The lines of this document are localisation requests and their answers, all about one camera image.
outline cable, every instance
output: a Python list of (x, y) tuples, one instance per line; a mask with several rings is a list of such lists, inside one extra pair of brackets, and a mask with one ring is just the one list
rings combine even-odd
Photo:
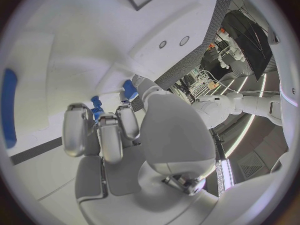
[[(237, 91), (235, 91), (235, 90), (229, 88), (228, 86), (224, 85), (224, 84), (223, 84), (222, 82), (220, 82), (218, 79), (216, 79), (216, 78), (214, 77), (214, 75), (212, 75), (212, 73), (211, 73), (210, 71), (207, 71), (207, 70), (201, 70), (200, 73), (201, 73), (201, 72), (209, 73), (209, 74), (212, 76), (212, 78), (214, 79), (214, 80), (212, 80), (213, 82), (216, 82), (216, 83), (221, 84), (223, 87), (227, 88), (228, 90), (230, 90), (230, 91), (232, 91), (232, 92), (237, 92)], [(261, 90), (256, 90), (256, 91), (240, 91), (240, 93), (250, 93), (250, 94), (251, 94), (251, 93), (260, 93), (260, 92), (280, 94), (279, 91), (261, 91)]]

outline blue object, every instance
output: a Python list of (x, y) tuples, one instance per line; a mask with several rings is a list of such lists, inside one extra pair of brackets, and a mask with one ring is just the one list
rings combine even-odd
[(97, 124), (98, 123), (98, 118), (100, 117), (101, 114), (104, 113), (104, 110), (101, 107), (102, 106), (102, 102), (99, 100), (98, 96), (93, 96), (91, 98), (91, 101), (92, 101), (92, 104), (94, 106), (94, 108), (92, 108), (91, 111), (92, 111), (92, 113), (95, 116), (95, 121), (96, 121), (96, 124)]
[(124, 95), (128, 100), (133, 99), (138, 94), (138, 91), (131, 80), (124, 82), (123, 88), (125, 89)]
[(2, 85), (1, 116), (4, 138), (8, 149), (15, 146), (17, 142), (14, 118), (17, 81), (16, 74), (12, 70), (6, 69)]

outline blue joint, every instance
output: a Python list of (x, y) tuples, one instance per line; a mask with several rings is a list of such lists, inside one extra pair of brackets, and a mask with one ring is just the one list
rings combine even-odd
[(101, 114), (104, 113), (102, 106), (102, 102), (99, 100), (99, 96), (93, 96), (90, 100), (94, 106), (94, 108), (91, 109), (92, 113), (94, 114), (95, 117), (95, 122), (96, 124), (98, 123), (98, 118), (100, 117)]
[(131, 80), (124, 82), (123, 88), (125, 90), (124, 95), (128, 100), (133, 99), (138, 94), (138, 91)]

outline blue component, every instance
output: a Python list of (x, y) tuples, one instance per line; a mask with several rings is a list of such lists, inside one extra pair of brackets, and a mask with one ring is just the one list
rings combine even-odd
[(94, 114), (95, 117), (95, 122), (96, 124), (98, 123), (98, 118), (100, 117), (101, 114), (104, 113), (102, 106), (102, 102), (99, 100), (98, 96), (93, 96), (91, 98), (92, 104), (94, 105), (95, 108), (92, 108), (91, 111)]
[(123, 88), (125, 89), (124, 95), (128, 100), (133, 99), (138, 94), (138, 91), (131, 80), (124, 82)]
[(16, 74), (12, 70), (6, 69), (4, 72), (2, 85), (1, 116), (3, 133), (6, 141), (6, 147), (8, 149), (15, 146), (17, 142), (14, 119), (14, 104), (17, 81)]

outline floor vent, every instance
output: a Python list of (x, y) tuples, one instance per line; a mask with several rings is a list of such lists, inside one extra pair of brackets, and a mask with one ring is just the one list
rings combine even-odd
[(265, 166), (264, 162), (255, 152), (250, 152), (237, 161), (237, 164), (246, 180), (250, 179)]

